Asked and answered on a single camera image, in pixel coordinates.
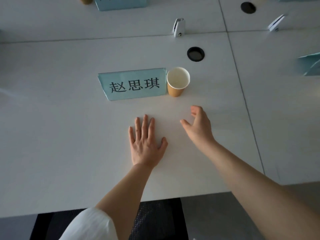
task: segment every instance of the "white clamp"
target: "white clamp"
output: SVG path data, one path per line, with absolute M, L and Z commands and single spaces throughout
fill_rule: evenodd
M 285 18 L 285 14 L 282 14 L 280 17 L 278 17 L 276 20 L 274 20 L 269 26 L 268 29 L 269 31 L 278 31 L 279 27 L 278 25 L 280 24 L 280 22 Z
M 184 35 L 186 30 L 186 21 L 183 18 L 177 18 L 172 29 L 174 37 Z

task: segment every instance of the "forearm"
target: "forearm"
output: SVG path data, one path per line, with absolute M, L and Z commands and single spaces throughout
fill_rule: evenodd
M 309 207 L 218 143 L 204 153 L 267 239 L 318 239 L 320 218 Z
M 142 193 L 152 169 L 136 164 L 96 205 L 114 222 L 119 240 L 128 239 L 134 225 Z

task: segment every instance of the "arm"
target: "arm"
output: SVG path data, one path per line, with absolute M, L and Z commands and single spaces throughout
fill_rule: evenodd
M 107 213 L 114 222 L 119 240 L 128 239 L 134 225 L 142 193 L 153 168 L 162 159 L 168 142 L 162 138 L 158 148 L 155 138 L 155 119 L 148 129 L 148 116 L 144 115 L 142 127 L 140 119 L 135 120 L 136 139 L 129 127 L 129 140 L 133 167 L 129 173 L 96 205 Z
M 216 166 L 234 196 L 267 239 L 319 239 L 320 216 L 217 143 L 201 107 L 192 106 L 193 125 L 181 120 L 194 144 Z

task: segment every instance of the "white shirt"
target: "white shirt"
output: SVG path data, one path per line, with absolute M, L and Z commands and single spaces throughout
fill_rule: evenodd
M 112 219 L 102 210 L 88 208 L 77 215 L 60 240 L 118 240 Z

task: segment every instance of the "black grommet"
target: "black grommet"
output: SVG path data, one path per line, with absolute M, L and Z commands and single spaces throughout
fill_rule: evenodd
M 202 61 L 205 57 L 205 52 L 200 47 L 191 47 L 186 54 L 190 60 L 195 62 Z
M 248 13 L 248 14 L 253 14 L 256 12 L 256 7 L 254 6 L 254 4 L 246 1 L 244 3 L 241 4 L 241 10 L 245 13 Z

